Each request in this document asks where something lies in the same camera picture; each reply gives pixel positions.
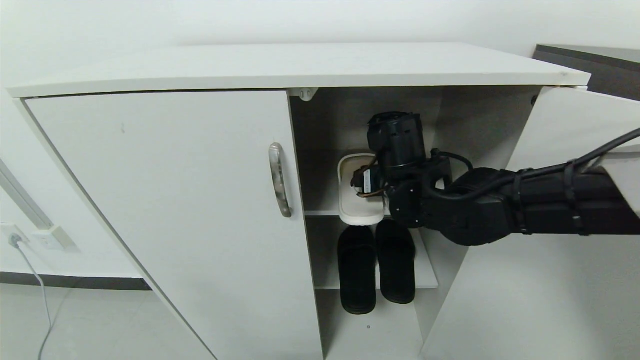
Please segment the pair of black slippers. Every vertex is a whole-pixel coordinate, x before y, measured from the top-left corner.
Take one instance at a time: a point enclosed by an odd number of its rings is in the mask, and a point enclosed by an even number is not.
[[[380,290],[389,301],[408,304],[415,297],[415,245],[407,228],[382,220],[374,236],[367,226],[349,226],[338,241],[340,301],[351,314],[376,307],[376,259]]]

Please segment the floor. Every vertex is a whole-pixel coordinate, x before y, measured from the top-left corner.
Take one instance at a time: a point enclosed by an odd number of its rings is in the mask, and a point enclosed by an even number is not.
[[[212,360],[152,291],[47,288],[42,359]],[[0,284],[0,359],[37,359],[47,332],[38,286]]]

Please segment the wall outlet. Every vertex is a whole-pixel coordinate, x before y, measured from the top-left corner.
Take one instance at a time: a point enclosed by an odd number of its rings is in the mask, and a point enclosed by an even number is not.
[[[33,239],[39,242],[47,250],[65,250],[73,246],[74,242],[58,225],[49,230],[38,230],[31,233]]]
[[[2,233],[2,240],[0,241],[9,242],[11,234],[18,234],[22,238],[23,242],[25,243],[29,242],[29,238],[24,236],[24,233],[15,224],[9,224],[9,223],[3,222],[2,224],[0,224],[0,229]]]

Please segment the cabinet door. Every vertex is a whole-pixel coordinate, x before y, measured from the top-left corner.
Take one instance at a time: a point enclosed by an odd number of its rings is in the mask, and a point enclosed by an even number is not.
[[[77,182],[220,360],[322,359],[284,91],[30,99]],[[278,207],[278,142],[292,217]]]
[[[564,163],[638,127],[640,102],[543,88],[508,169]],[[637,359],[639,256],[640,236],[512,234],[469,248],[422,354]]]

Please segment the robotic arm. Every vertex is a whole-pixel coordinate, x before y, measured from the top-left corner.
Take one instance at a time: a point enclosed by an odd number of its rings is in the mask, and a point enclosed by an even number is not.
[[[640,218],[607,172],[593,166],[639,136],[640,128],[566,164],[511,172],[473,168],[469,160],[438,149],[428,158],[419,115],[383,113],[371,119],[367,132],[376,159],[356,171],[352,183],[360,187],[370,179],[371,191],[359,196],[384,193],[394,220],[440,231],[460,245],[492,243],[513,233],[640,234]],[[455,181],[452,159],[468,168]]]

